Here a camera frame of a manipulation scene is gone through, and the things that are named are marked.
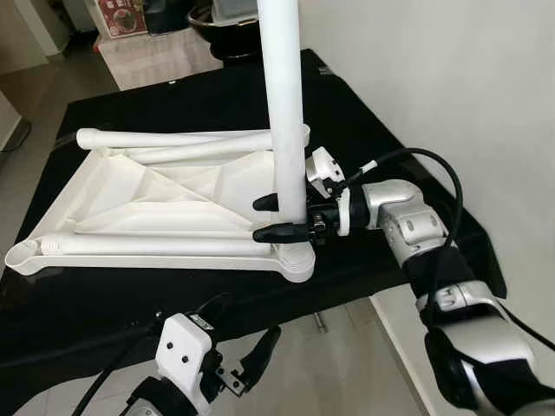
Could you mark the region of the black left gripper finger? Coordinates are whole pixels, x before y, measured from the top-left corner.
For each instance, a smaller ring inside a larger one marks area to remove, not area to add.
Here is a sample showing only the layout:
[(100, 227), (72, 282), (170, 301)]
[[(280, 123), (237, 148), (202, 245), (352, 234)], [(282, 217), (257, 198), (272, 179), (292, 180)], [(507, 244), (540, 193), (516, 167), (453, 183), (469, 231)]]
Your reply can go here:
[(268, 328), (245, 356), (245, 385), (254, 386), (261, 380), (265, 369), (272, 360), (273, 350), (280, 341), (282, 329), (278, 326)]

